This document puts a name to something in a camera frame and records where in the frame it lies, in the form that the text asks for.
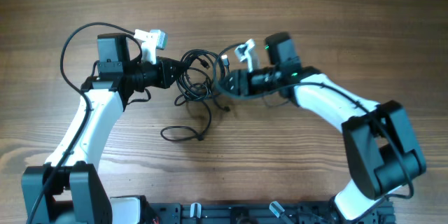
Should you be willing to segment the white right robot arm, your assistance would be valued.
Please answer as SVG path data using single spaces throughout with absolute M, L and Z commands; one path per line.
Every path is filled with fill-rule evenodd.
M 325 221 L 357 223 L 391 198 L 414 196 L 412 181 L 426 172 L 426 159 L 400 103 L 364 99 L 303 66 L 287 32 L 265 39 L 269 67 L 260 67 L 252 39 L 231 49 L 247 68 L 217 80 L 220 93 L 247 100 L 278 92 L 342 134 L 351 180 L 330 201 Z

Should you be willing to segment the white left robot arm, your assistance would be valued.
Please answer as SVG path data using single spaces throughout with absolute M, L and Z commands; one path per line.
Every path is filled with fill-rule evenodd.
M 26 168 L 22 193 L 28 223 L 156 223 L 144 196 L 108 197 L 97 173 L 116 121 L 135 92 L 167 89 L 186 70 L 158 57 L 166 34 L 157 29 L 101 34 L 99 59 L 77 91 L 80 104 L 59 146 L 41 166 Z

